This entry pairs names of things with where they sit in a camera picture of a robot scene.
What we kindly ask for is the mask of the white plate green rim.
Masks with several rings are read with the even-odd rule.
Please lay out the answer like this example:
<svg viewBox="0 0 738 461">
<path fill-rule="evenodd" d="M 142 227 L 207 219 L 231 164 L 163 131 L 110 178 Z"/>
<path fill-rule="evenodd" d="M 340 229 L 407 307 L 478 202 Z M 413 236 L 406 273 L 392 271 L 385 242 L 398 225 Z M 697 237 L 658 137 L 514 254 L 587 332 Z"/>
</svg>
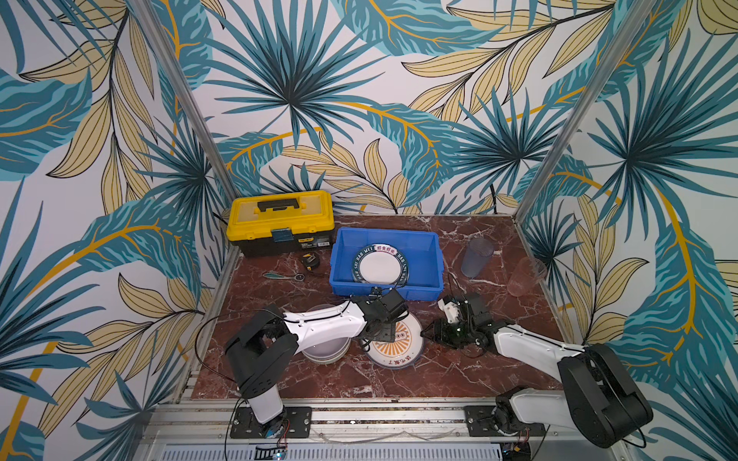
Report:
<svg viewBox="0 0 738 461">
<path fill-rule="evenodd" d="M 409 263 L 397 248 L 376 243 L 357 252 L 351 265 L 355 282 L 361 284 L 401 286 L 409 279 Z"/>
</svg>

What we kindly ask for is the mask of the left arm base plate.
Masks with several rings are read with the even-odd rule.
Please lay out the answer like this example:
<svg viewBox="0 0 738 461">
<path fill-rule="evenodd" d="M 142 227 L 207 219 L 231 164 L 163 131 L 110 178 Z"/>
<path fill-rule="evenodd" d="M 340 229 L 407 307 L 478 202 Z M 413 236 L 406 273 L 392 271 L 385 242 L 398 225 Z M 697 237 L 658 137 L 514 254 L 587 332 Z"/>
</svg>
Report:
<svg viewBox="0 0 738 461">
<path fill-rule="evenodd" d="M 288 406 L 269 423 L 259 423 L 250 407 L 239 408 L 231 424 L 232 439 L 307 439 L 311 432 L 312 408 Z"/>
</svg>

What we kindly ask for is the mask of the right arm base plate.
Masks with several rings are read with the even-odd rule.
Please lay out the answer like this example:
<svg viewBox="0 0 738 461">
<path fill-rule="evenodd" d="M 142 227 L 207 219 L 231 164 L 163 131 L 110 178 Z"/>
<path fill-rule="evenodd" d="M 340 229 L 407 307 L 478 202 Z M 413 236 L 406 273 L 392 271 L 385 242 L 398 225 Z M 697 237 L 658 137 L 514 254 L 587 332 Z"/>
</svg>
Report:
<svg viewBox="0 0 738 461">
<path fill-rule="evenodd" d="M 464 420 L 471 437 L 542 436 L 542 424 L 522 423 L 505 406 L 467 405 L 463 407 Z"/>
</svg>

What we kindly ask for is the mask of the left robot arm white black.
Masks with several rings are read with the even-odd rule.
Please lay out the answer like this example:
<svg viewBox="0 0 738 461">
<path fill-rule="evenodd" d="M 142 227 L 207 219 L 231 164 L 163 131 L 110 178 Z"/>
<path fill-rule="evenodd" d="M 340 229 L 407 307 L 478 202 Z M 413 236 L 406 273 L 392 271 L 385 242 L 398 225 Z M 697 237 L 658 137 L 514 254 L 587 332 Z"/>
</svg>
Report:
<svg viewBox="0 0 738 461">
<path fill-rule="evenodd" d="M 241 327 L 224 353 L 256 422 L 278 428 L 286 420 L 278 384 L 295 355 L 334 340 L 378 340 L 407 313 L 406 300 L 394 289 L 302 313 L 269 305 Z"/>
</svg>

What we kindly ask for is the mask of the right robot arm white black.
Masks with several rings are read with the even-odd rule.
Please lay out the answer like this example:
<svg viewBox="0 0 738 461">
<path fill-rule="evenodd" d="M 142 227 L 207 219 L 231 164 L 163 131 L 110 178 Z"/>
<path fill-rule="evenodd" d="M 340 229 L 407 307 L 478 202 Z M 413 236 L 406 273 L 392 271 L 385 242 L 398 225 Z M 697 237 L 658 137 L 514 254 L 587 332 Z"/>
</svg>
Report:
<svg viewBox="0 0 738 461">
<path fill-rule="evenodd" d="M 443 315 L 421 335 L 453 350 L 476 346 L 519 362 L 557 380 L 559 391 L 517 388 L 495 399 L 492 413 L 479 423 L 501 434 L 517 435 L 531 426 L 575 429 L 601 449 L 641 432 L 653 409 L 613 349 L 581 346 L 531 332 L 495 318 L 477 294 L 439 301 Z"/>
</svg>

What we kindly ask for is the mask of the orange patterned small plate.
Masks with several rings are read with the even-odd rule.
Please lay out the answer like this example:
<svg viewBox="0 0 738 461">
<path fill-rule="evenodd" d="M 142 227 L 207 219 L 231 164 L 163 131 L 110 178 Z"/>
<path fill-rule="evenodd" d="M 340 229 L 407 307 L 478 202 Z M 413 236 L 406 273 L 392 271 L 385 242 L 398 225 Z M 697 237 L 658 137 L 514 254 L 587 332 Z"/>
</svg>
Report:
<svg viewBox="0 0 738 461">
<path fill-rule="evenodd" d="M 369 344 L 367 356 L 375 364 L 390 370 L 407 368 L 417 361 L 425 347 L 418 319 L 409 314 L 396 324 L 395 341 L 373 341 Z"/>
</svg>

